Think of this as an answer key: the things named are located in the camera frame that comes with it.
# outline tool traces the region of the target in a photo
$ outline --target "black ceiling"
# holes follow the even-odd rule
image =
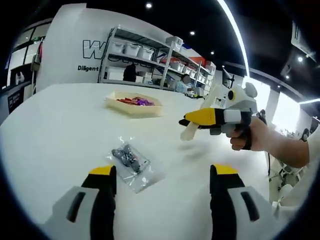
[[[300,19],[299,17],[305,14],[298,12],[298,16],[290,15],[293,7],[281,5],[279,1],[225,0],[240,29],[250,68],[284,81],[306,97],[318,97],[320,67],[310,58],[299,63],[297,57],[305,54],[291,45],[292,19]],[[32,21],[54,17],[61,5],[76,2],[78,1],[59,0],[40,5]],[[91,0],[88,1],[87,8],[119,12],[151,23],[182,38],[187,45],[205,59],[213,61],[218,68],[225,62],[244,65],[236,35],[217,0],[150,0],[151,9],[145,8],[146,2],[112,1],[111,4],[111,1]],[[190,31],[195,31],[195,35],[190,36]],[[291,67],[288,80],[281,76],[285,65]],[[227,71],[236,74],[232,67]],[[267,78],[261,80],[269,81],[273,88],[278,85]],[[297,101],[300,100],[291,91],[284,88],[281,90]]]

